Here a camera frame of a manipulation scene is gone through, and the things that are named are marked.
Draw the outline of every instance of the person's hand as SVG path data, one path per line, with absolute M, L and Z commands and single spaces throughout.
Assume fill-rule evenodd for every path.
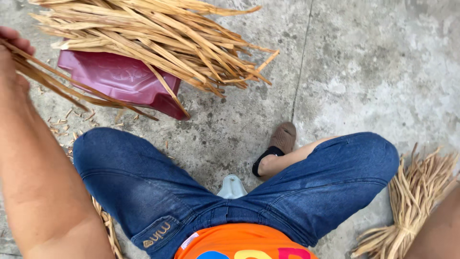
M 8 40 L 9 43 L 30 55 L 35 53 L 35 48 L 30 45 L 30 41 L 21 38 L 19 33 L 11 28 L 0 26 L 0 38 Z M 9 96 L 9 94 L 16 95 L 19 92 L 24 97 L 23 94 L 28 91 L 29 82 L 16 73 L 10 50 L 0 44 L 0 95 L 16 98 L 16 96 Z
M 35 53 L 35 47 L 30 45 L 30 41 L 21 38 L 19 33 L 11 28 L 0 26 L 0 38 L 7 39 L 14 46 L 22 49 L 30 55 Z

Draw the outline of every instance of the white plastic object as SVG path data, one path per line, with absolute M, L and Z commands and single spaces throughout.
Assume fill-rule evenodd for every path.
M 220 189 L 217 196 L 220 196 L 224 199 L 238 199 L 247 195 L 247 191 L 244 189 L 243 183 L 236 175 L 227 175 L 224 178 L 222 183 L 222 188 Z

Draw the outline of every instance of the black sandal strap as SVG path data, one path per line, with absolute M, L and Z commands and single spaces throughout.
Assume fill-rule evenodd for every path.
M 268 155 L 275 155 L 277 157 L 280 157 L 280 156 L 284 156 L 284 153 L 283 151 L 281 151 L 281 149 L 275 147 L 275 146 L 271 146 L 267 149 L 267 151 L 265 151 L 260 157 L 259 159 L 257 159 L 257 161 L 254 163 L 253 165 L 253 174 L 257 177 L 260 177 L 259 173 L 257 172 L 259 170 L 259 164 L 260 164 L 260 161 L 262 160 L 262 158 L 268 156 Z

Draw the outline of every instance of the brown sandal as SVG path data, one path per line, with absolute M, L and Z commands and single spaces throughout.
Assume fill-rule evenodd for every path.
M 253 174 L 260 177 L 258 173 L 259 163 L 262 158 L 267 155 L 273 154 L 275 156 L 284 156 L 285 154 L 291 153 L 294 148 L 296 136 L 297 132 L 294 124 L 291 122 L 284 122 L 280 124 L 271 135 L 268 149 L 254 163 Z

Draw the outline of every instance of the orange shirt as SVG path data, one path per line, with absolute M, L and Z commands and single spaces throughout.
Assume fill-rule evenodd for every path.
M 235 223 L 200 230 L 188 238 L 175 259 L 318 259 L 305 247 L 271 227 Z

